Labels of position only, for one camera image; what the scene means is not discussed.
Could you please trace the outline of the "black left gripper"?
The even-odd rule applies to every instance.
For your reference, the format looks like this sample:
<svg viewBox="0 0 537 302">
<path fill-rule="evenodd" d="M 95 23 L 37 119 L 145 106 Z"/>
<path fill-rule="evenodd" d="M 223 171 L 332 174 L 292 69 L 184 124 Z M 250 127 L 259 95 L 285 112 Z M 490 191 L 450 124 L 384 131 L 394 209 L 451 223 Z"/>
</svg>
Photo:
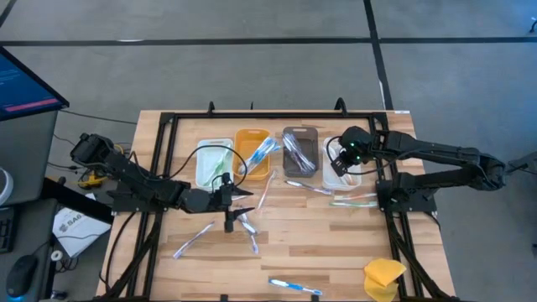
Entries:
<svg viewBox="0 0 537 302">
<path fill-rule="evenodd" d="M 233 196 L 249 196 L 249 195 L 253 195 L 253 193 L 247 190 L 242 190 L 238 187 L 233 188 L 233 183 L 230 179 L 229 173 L 224 173 L 222 175 L 219 175 L 216 177 L 216 179 L 219 179 L 221 181 L 221 185 L 218 189 L 214 189 L 211 193 L 215 192 L 216 190 L 221 190 L 222 194 L 226 197 L 227 209 L 225 211 L 219 211 L 219 212 L 223 212 L 225 216 L 224 231 L 226 233 L 231 233 L 234 230 L 234 226 L 233 226 L 234 220 L 236 220 L 241 215 L 254 210 L 254 207 L 247 207 L 247 208 L 239 208 L 239 209 L 230 211 L 229 208 L 232 205 L 232 195 Z"/>
</svg>

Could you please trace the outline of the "green white toothbrush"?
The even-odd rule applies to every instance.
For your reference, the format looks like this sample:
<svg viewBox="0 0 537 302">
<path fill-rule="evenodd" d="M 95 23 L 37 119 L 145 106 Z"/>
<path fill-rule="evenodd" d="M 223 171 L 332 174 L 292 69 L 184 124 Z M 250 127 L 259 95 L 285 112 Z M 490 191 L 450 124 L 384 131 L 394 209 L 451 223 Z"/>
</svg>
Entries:
<svg viewBox="0 0 537 302">
<path fill-rule="evenodd" d="M 368 201 L 368 202 L 344 202 L 344 201 L 334 201 L 330 202 L 329 206 L 339 206 L 339 207 L 356 207 L 356 208 L 375 208 L 378 207 L 378 203 L 376 201 Z"/>
<path fill-rule="evenodd" d="M 208 178 L 209 182 L 212 182 L 218 175 L 220 175 L 224 171 L 228 153 L 229 150 L 227 148 L 224 148 L 222 154 L 220 155 L 220 158 L 214 164 L 214 169 Z"/>
<path fill-rule="evenodd" d="M 207 179 L 206 179 L 206 182 L 204 184 L 204 186 L 209 186 L 211 185 L 211 182 L 219 175 L 221 175 L 224 171 L 224 161 L 221 160 L 219 162 L 216 163 L 215 167 L 214 167 L 214 170 L 212 170 L 212 172 L 210 172 L 207 176 Z"/>
<path fill-rule="evenodd" d="M 224 164 L 225 164 L 225 165 L 224 165 L 224 170 L 225 170 L 225 168 L 226 168 L 227 156 L 228 156 L 228 154 L 229 154 L 229 152 L 230 152 L 230 149 L 229 149 L 228 146 L 222 146 L 222 149 L 223 149 L 223 151 L 222 151 L 222 153 L 219 155 L 219 158 L 218 158 L 218 160 L 215 162 L 215 165 L 216 165 L 217 162 L 223 160 L 223 161 L 224 161 Z"/>
</svg>

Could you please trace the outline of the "white plastic bin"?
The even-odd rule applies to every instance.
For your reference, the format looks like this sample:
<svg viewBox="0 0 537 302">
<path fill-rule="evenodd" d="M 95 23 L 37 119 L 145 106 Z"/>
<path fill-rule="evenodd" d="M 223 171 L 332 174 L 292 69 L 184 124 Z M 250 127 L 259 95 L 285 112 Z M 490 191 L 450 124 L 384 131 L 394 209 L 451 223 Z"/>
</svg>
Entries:
<svg viewBox="0 0 537 302">
<path fill-rule="evenodd" d="M 199 189 L 211 192 L 213 189 L 220 187 L 221 181 L 219 179 L 216 180 L 216 178 L 211 182 L 211 185 L 204 186 L 204 184 L 208 174 L 214 169 L 214 164 L 223 151 L 222 146 L 228 146 L 230 149 L 227 156 L 226 168 L 223 173 L 229 173 L 230 179 L 233 180 L 232 163 L 234 153 L 231 151 L 231 148 L 233 148 L 234 145 L 230 138 L 201 140 L 198 143 L 198 146 L 201 147 L 201 149 L 196 152 L 196 186 Z"/>
<path fill-rule="evenodd" d="M 357 187 L 359 187 L 362 184 L 362 176 L 361 175 L 354 175 L 354 173 L 360 173 L 361 166 L 352 166 L 350 168 L 350 171 L 352 172 L 353 178 L 356 180 L 356 185 L 345 185 L 340 181 L 340 177 L 338 177 L 334 171 L 334 169 L 331 167 L 331 162 L 327 156 L 326 153 L 326 145 L 331 140 L 331 137 L 326 138 L 323 142 L 322 152 L 323 152 L 323 168 L 322 168 L 322 184 L 323 187 L 330 190 L 342 190 L 342 191 L 351 191 L 355 190 Z"/>
</svg>

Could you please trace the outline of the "grey translucent plastic bin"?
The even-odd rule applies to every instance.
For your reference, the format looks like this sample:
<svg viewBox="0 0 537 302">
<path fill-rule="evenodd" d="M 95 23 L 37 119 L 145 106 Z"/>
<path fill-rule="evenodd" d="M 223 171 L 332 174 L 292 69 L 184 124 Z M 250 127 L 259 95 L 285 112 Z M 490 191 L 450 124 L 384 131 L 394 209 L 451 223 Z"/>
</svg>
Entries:
<svg viewBox="0 0 537 302">
<path fill-rule="evenodd" d="M 282 132 L 284 173 L 311 178 L 319 169 L 318 132 L 311 127 L 286 127 Z"/>
</svg>

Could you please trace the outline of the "yellow plastic bin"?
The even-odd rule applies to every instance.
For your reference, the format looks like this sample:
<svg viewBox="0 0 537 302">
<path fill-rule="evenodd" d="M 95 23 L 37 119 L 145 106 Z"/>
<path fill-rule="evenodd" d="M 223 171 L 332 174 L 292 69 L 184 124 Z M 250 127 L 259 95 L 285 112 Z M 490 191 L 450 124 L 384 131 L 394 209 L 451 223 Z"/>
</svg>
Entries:
<svg viewBox="0 0 537 302">
<path fill-rule="evenodd" d="M 261 128 L 239 129 L 234 138 L 234 150 L 243 159 L 248 159 L 260 146 L 270 131 Z M 268 155 L 255 169 L 249 170 L 246 180 L 264 180 L 270 171 L 270 156 Z"/>
</svg>

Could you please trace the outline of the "yellow block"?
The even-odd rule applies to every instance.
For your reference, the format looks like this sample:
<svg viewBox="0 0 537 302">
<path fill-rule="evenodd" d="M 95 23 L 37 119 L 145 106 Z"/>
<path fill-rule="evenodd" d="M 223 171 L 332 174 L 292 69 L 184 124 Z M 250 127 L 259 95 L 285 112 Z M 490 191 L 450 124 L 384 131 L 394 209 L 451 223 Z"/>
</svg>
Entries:
<svg viewBox="0 0 537 302">
<path fill-rule="evenodd" d="M 364 290 L 375 302 L 392 302 L 398 293 L 397 278 L 401 277 L 407 268 L 396 260 L 377 258 L 364 269 Z"/>
</svg>

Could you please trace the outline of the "yellow tool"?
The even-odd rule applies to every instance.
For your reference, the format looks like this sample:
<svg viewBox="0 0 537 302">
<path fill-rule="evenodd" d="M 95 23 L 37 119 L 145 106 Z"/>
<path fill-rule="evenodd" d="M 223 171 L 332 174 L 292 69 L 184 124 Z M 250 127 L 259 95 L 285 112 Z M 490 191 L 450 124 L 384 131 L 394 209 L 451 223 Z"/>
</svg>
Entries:
<svg viewBox="0 0 537 302">
<path fill-rule="evenodd" d="M 83 190 L 92 190 L 100 188 L 106 180 L 107 177 L 104 174 L 99 174 L 95 170 L 87 169 L 76 184 Z"/>
</svg>

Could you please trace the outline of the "white printed box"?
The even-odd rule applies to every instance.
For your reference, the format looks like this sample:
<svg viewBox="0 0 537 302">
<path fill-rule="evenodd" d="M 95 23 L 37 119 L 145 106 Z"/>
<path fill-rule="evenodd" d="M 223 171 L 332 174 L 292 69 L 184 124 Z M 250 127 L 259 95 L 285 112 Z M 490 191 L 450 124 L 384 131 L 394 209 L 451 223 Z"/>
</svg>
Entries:
<svg viewBox="0 0 537 302">
<path fill-rule="evenodd" d="M 75 258 L 110 228 L 109 223 L 63 208 L 55 214 L 53 233 L 69 257 Z"/>
</svg>

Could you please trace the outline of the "grey stand leg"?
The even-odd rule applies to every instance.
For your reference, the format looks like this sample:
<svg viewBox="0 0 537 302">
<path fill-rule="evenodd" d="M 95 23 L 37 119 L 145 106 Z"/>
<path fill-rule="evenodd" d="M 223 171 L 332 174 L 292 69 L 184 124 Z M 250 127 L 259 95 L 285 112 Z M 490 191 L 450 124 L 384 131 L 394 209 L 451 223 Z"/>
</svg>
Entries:
<svg viewBox="0 0 537 302">
<path fill-rule="evenodd" d="M 502 176 L 507 176 L 515 172 L 525 172 L 537 175 L 537 151 L 525 156 L 508 161 L 502 170 Z"/>
</svg>

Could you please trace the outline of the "dark side desk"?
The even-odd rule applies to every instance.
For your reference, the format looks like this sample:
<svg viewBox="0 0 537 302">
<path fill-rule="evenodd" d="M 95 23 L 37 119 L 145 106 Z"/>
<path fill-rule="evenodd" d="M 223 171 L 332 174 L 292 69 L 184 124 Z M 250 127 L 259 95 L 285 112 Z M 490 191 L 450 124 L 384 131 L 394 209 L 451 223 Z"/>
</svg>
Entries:
<svg viewBox="0 0 537 302">
<path fill-rule="evenodd" d="M 14 249 L 9 253 L 0 253 L 0 302 L 38 302 L 50 295 L 55 276 L 55 265 L 50 259 L 55 242 L 52 228 L 59 205 L 108 224 L 113 222 L 109 206 L 61 183 L 44 179 L 37 200 L 14 206 Z M 20 297 L 10 297 L 6 290 L 8 273 L 16 261 L 25 255 L 37 258 L 28 291 Z"/>
</svg>

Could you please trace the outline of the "black computer mouse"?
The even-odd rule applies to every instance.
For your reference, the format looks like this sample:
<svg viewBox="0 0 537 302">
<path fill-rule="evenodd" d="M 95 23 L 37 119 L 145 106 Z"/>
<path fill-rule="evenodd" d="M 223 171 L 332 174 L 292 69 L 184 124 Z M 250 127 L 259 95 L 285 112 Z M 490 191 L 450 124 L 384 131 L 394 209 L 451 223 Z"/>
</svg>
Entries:
<svg viewBox="0 0 537 302">
<path fill-rule="evenodd" d="M 21 302 L 34 297 L 34 275 L 39 260 L 33 254 L 18 258 L 8 271 L 5 292 L 9 300 Z"/>
</svg>

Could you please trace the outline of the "white round object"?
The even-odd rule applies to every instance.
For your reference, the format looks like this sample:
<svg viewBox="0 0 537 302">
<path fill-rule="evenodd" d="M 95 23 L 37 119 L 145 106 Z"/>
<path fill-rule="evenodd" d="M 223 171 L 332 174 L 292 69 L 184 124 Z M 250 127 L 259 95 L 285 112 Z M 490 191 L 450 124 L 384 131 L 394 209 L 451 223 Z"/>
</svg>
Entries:
<svg viewBox="0 0 537 302">
<path fill-rule="evenodd" d="M 0 167 L 0 206 L 5 204 L 13 192 L 13 177 Z"/>
</svg>

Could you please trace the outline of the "black keyboard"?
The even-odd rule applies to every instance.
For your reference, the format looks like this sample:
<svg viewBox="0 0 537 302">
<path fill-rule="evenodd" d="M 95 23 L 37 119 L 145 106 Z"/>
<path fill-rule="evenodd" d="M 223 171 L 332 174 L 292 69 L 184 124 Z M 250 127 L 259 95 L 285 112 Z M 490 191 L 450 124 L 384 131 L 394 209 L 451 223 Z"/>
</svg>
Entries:
<svg viewBox="0 0 537 302">
<path fill-rule="evenodd" d="M 0 254 L 13 250 L 14 227 L 15 210 L 12 207 L 0 208 Z"/>
</svg>

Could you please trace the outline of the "blue screen monitor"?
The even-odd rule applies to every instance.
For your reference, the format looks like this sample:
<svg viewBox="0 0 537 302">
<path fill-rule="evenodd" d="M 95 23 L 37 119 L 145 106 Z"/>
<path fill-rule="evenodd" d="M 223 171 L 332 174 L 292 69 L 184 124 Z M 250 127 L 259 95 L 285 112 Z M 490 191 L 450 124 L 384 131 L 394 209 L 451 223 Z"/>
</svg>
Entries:
<svg viewBox="0 0 537 302">
<path fill-rule="evenodd" d="M 69 106 L 60 93 L 0 46 L 0 121 Z"/>
</svg>

